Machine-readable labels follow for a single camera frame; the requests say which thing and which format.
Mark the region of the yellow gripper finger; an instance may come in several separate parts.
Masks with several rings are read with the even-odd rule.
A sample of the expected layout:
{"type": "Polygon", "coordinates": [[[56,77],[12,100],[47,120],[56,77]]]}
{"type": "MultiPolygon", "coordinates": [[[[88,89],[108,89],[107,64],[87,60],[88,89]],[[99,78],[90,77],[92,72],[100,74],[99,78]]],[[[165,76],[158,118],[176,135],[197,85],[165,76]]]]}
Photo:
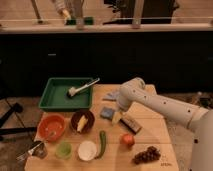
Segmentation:
{"type": "Polygon", "coordinates": [[[116,111],[112,117],[112,124],[115,125],[117,124],[122,117],[122,112],[121,111],[116,111]]]}

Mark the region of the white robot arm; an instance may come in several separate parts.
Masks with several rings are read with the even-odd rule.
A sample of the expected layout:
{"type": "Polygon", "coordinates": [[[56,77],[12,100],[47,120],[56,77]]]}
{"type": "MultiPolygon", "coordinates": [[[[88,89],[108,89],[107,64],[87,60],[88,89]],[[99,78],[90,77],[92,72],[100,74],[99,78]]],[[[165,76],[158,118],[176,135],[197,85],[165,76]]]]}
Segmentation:
{"type": "Polygon", "coordinates": [[[127,112],[133,102],[142,104],[193,132],[189,171],[213,171],[213,109],[149,93],[140,77],[124,82],[118,89],[118,111],[127,112]]]}

